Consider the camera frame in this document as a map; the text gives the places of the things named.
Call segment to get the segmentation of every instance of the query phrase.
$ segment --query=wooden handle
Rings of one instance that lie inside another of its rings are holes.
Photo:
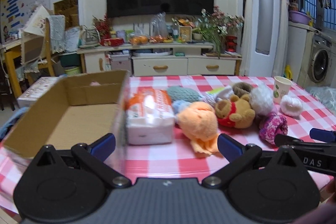
[[[100,69],[100,71],[104,71],[104,68],[103,68],[103,59],[102,58],[99,59],[99,69]]]
[[[154,66],[153,67],[154,70],[158,70],[158,69],[168,69],[168,66],[165,65],[165,66]]]
[[[206,68],[207,69],[218,69],[219,66],[218,65],[207,65]]]

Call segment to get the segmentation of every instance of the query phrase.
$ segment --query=checkered tablecloth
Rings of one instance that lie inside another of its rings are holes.
[[[170,86],[180,85],[203,93],[239,81],[248,82],[253,86],[265,83],[273,89],[273,79],[265,77],[156,76],[132,77],[131,92],[136,93],[148,87],[166,90]],[[309,137],[310,129],[336,130],[336,117],[309,93],[294,84],[290,90],[290,95],[301,99],[304,111],[297,119],[287,117],[289,126],[288,135],[313,142]],[[220,127],[220,130],[242,144],[255,143],[264,150],[276,149],[259,139],[259,130],[255,125],[244,130],[224,127]],[[189,140],[178,127],[175,129],[175,139],[171,144],[129,146],[127,153],[127,171],[125,175],[133,182],[137,177],[197,177],[199,180],[202,180],[228,164],[225,158],[214,155],[207,158],[197,158],[191,149]],[[323,174],[314,172],[310,172],[310,174],[320,189],[331,179],[329,176]],[[16,212],[16,208],[11,202],[11,196],[20,177],[20,171],[7,157],[5,150],[0,148],[0,206],[13,212]]]

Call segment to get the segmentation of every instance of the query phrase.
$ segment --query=red scarf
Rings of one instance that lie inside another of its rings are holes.
[[[217,118],[218,123],[222,126],[225,126],[225,127],[235,127],[236,123],[231,121],[229,119],[229,117],[230,117],[231,114],[236,113],[236,110],[237,110],[236,103],[231,102],[231,110],[230,110],[229,114],[227,115],[226,118],[223,118],[223,119]]]

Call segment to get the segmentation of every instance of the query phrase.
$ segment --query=white paper cup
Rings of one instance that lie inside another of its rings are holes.
[[[292,86],[292,81],[282,76],[274,77],[274,87],[273,87],[273,101],[275,103],[280,103],[282,97],[289,93]]]

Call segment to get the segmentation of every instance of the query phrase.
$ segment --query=white lace curtain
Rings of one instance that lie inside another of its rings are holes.
[[[273,66],[273,76],[282,75],[285,68],[288,41],[288,5],[288,0],[281,0],[280,29],[277,52]],[[243,56],[243,60],[241,62],[240,75],[249,75],[249,65],[252,51],[252,8],[253,0],[246,0],[244,34],[241,45],[241,55]]]

